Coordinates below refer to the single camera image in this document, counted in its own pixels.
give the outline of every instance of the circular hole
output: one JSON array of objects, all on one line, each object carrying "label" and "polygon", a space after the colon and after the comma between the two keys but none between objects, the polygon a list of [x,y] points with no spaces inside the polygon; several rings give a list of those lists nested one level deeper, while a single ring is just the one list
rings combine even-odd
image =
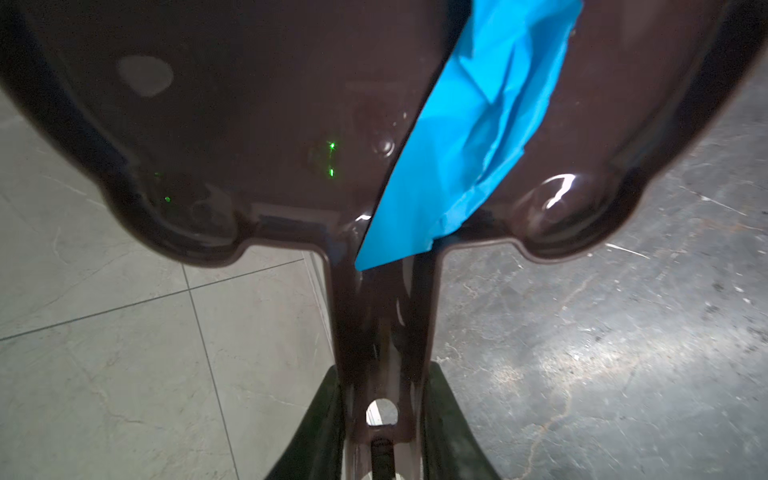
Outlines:
[{"label": "circular hole", "polygon": [[372,427],[395,425],[397,423],[397,407],[388,399],[372,401],[366,410],[366,423]]}]

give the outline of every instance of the glossy plastic surface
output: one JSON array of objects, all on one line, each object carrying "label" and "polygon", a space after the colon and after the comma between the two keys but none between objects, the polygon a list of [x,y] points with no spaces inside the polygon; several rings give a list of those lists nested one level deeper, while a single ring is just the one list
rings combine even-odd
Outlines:
[{"label": "glossy plastic surface", "polygon": [[472,14],[376,206],[355,268],[432,249],[525,152],[560,77],[581,0],[472,0]]},{"label": "glossy plastic surface", "polygon": [[[432,252],[360,273],[362,236],[467,2],[87,3],[0,2],[5,88],[155,250],[208,266],[252,243],[324,256],[355,480],[379,438],[418,477],[440,254],[512,241],[548,262],[602,241],[768,29],[759,0],[585,1],[512,173]],[[397,405],[396,425],[366,424],[377,398]]]}]

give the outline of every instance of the tile grout line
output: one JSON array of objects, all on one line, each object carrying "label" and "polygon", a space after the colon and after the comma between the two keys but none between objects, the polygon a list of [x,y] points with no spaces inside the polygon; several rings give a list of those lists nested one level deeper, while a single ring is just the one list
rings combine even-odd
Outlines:
[{"label": "tile grout line", "polygon": [[197,290],[198,288],[203,288],[204,286],[209,286],[209,285],[214,285],[214,284],[216,284],[216,283],[222,283],[222,282],[226,282],[226,281],[228,281],[228,280],[233,280],[233,279],[236,279],[236,278],[240,278],[240,277],[242,277],[242,276],[246,276],[246,275],[252,275],[252,274],[254,274],[254,273],[263,272],[263,271],[265,271],[265,270],[271,270],[271,269],[273,269],[273,268],[277,268],[277,267],[279,267],[279,266],[283,266],[283,265],[290,265],[291,263],[300,262],[300,261],[302,261],[302,260],[304,260],[304,259],[303,259],[303,258],[299,258],[298,260],[291,260],[290,262],[285,262],[285,263],[280,263],[280,264],[278,264],[278,265],[272,265],[272,266],[268,266],[267,268],[262,268],[262,269],[259,269],[259,270],[254,270],[253,272],[248,272],[248,273],[241,273],[240,275],[230,276],[229,278],[225,278],[225,279],[223,279],[223,280],[216,280],[216,281],[214,281],[214,282],[211,282],[211,283],[206,283],[206,284],[204,284],[204,285],[198,285],[198,286],[189,286],[189,282],[187,282],[187,288],[188,288],[189,290]]},{"label": "tile grout line", "polygon": [[117,311],[117,310],[122,310],[123,308],[128,308],[129,306],[141,305],[142,303],[151,302],[153,300],[159,300],[159,299],[162,299],[162,298],[166,298],[168,296],[178,295],[179,293],[184,293],[186,291],[187,290],[184,289],[184,290],[179,290],[178,292],[166,293],[165,295],[153,296],[152,298],[148,298],[146,300],[139,300],[138,302],[129,303],[128,305],[116,306],[115,308],[110,308],[109,310],[104,310],[103,312],[89,313],[88,315],[79,316],[77,318],[65,320],[65,321],[59,322],[59,323],[54,323],[52,325],[41,326],[41,327],[36,328],[36,329],[27,330],[26,332],[14,333],[13,335],[9,335],[9,336],[1,338],[0,342],[4,342],[6,340],[13,340],[13,339],[18,338],[20,336],[29,335],[30,333],[41,332],[43,330],[52,329],[52,328],[55,328],[57,326],[68,325],[69,323],[77,322],[78,320],[85,320],[87,318],[91,318],[92,316],[104,315],[105,313],[112,313],[112,312]]},{"label": "tile grout line", "polygon": [[312,284],[312,293],[315,296],[315,304],[317,305],[317,309],[320,311],[320,319],[323,321],[323,330],[326,333],[326,339],[328,340],[328,347],[331,349],[331,355],[333,355],[333,340],[331,337],[331,329],[330,329],[330,309],[328,308],[328,302],[323,301],[320,299],[320,294],[325,294],[326,292],[319,292],[318,290],[321,290],[321,287],[319,285],[319,279],[316,278],[316,275],[313,273],[314,265],[312,264],[312,257],[310,255],[304,255],[304,266],[306,267],[306,275],[310,278],[310,283]]},{"label": "tile grout line", "polygon": [[43,330],[52,329],[52,328],[54,328],[56,326],[67,325],[69,323],[77,322],[78,320],[85,320],[87,318],[91,318],[92,316],[103,315],[105,313],[112,313],[112,312],[114,312],[116,310],[120,310],[120,309],[123,309],[123,308],[128,308],[129,306],[141,305],[142,303],[151,302],[153,300],[159,300],[159,299],[165,298],[167,296],[178,295],[179,293],[189,292],[191,290],[196,290],[198,288],[203,288],[204,286],[213,285],[215,283],[226,282],[227,280],[232,280],[233,278],[240,278],[242,276],[250,275],[252,273],[259,273],[259,272],[263,272],[265,270],[271,270],[271,269],[277,268],[279,266],[288,265],[290,263],[300,262],[301,260],[304,260],[304,259],[300,258],[298,260],[291,260],[290,262],[281,263],[279,265],[268,266],[267,268],[262,268],[262,269],[259,269],[259,270],[254,270],[253,272],[241,273],[240,275],[231,276],[230,278],[225,278],[224,280],[216,280],[215,282],[206,283],[204,285],[198,285],[198,286],[193,286],[193,287],[189,286],[189,280],[187,280],[187,272],[186,272],[186,270],[184,270],[184,265],[181,264],[181,271],[184,273],[184,281],[187,283],[187,288],[186,289],[182,289],[182,290],[179,290],[177,292],[166,293],[166,294],[160,295],[160,296],[153,296],[152,298],[148,298],[148,299],[145,299],[145,300],[139,300],[138,302],[129,303],[128,305],[116,306],[115,308],[110,308],[110,309],[107,309],[107,310],[102,310],[101,312],[89,313],[88,315],[79,316],[77,318],[65,320],[65,321],[59,322],[59,323],[53,323],[51,325],[41,326],[41,327],[38,327],[36,329],[27,330],[25,332],[14,333],[13,335],[8,335],[8,336],[4,336],[4,337],[0,338],[0,342],[4,342],[6,340],[13,340],[15,338],[18,338],[18,337],[24,336],[24,335],[28,335],[30,333],[37,333],[37,332],[41,332]]},{"label": "tile grout line", "polygon": [[190,281],[187,278],[187,269],[184,268],[183,264],[181,265],[181,271],[184,273],[184,281],[187,283],[187,293],[189,293],[190,302],[192,302],[192,311],[194,312],[195,322],[197,322],[197,331],[200,332],[200,342],[203,343],[203,352],[205,353],[205,361],[208,363],[208,371],[210,372],[210,381],[214,384],[214,393],[216,394],[216,402],[219,404],[219,413],[221,414],[221,423],[224,425],[224,435],[227,437],[227,444],[230,447],[230,456],[232,457],[232,466],[235,469],[235,478],[237,480],[240,480],[240,474],[237,472],[237,462],[235,461],[235,452],[232,449],[232,441],[230,440],[230,431],[227,429],[227,420],[224,418],[224,409],[221,408],[221,399],[219,398],[219,389],[216,387],[216,379],[214,378],[214,368],[210,365],[208,348],[205,346],[205,337],[203,337],[203,328],[200,326],[200,317],[197,316],[197,308],[194,305],[194,298],[192,297],[192,289],[190,288]]}]

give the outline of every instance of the cracked concrete floor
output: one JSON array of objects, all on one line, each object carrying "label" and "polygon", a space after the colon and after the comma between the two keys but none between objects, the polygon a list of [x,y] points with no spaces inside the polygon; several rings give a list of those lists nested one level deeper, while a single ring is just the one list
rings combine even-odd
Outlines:
[{"label": "cracked concrete floor", "polygon": [[765,478],[768,61],[592,253],[453,253],[433,357],[502,478]]}]

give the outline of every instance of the tiled floor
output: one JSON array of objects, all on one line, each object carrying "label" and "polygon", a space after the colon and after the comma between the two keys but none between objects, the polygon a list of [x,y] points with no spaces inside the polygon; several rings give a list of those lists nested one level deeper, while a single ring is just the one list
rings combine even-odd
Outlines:
[{"label": "tiled floor", "polygon": [[0,478],[262,478],[333,363],[300,251],[140,245],[0,97]]}]

